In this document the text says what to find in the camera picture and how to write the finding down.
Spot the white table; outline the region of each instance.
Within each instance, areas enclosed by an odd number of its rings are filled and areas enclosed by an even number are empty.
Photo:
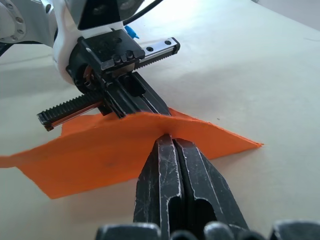
[[[320,32],[250,0],[165,0],[130,26],[142,45],[181,43],[139,71],[170,107],[265,143],[213,161],[248,225],[267,235],[275,220],[319,220]],[[1,155],[60,134],[36,114],[79,93],[50,54],[17,45],[0,59]],[[133,179],[50,200],[18,169],[0,169],[0,238],[93,239],[100,225],[132,220],[135,190]]]

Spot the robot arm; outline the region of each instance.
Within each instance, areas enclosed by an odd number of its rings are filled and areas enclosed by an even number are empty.
[[[1,30],[1,42],[52,47],[59,75],[84,94],[38,114],[48,131],[96,107],[119,118],[136,112],[170,115],[165,102],[134,71],[176,54],[180,44],[169,38],[142,49],[123,24],[161,1],[134,15],[143,0],[0,0],[4,19],[12,22]]]

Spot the beige table surface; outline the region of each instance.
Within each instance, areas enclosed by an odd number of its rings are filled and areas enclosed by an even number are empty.
[[[165,0],[130,26],[142,46],[181,43],[139,71],[170,107],[265,143],[212,161],[248,225],[267,235],[275,220],[319,220],[320,32],[250,0]],[[0,59],[0,154],[59,136],[36,114],[78,95],[50,48],[12,47]],[[100,225],[132,220],[135,188],[50,200],[18,169],[0,169],[0,239],[93,239]]]

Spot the black metal bracket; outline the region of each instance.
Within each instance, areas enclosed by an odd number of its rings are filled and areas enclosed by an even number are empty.
[[[103,115],[114,112],[119,118],[138,112],[170,116],[166,103],[133,71],[175,55],[179,49],[173,37],[142,49],[123,30],[81,37],[66,71],[83,95],[37,116],[47,131],[93,108]]]

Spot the orange fabric sheet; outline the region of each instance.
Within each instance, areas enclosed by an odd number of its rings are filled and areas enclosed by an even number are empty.
[[[208,159],[261,146],[211,123],[171,113],[141,112],[123,119],[115,114],[82,115],[64,123],[60,137],[1,156],[0,168],[18,167],[55,199],[137,178],[163,134],[194,142]]]

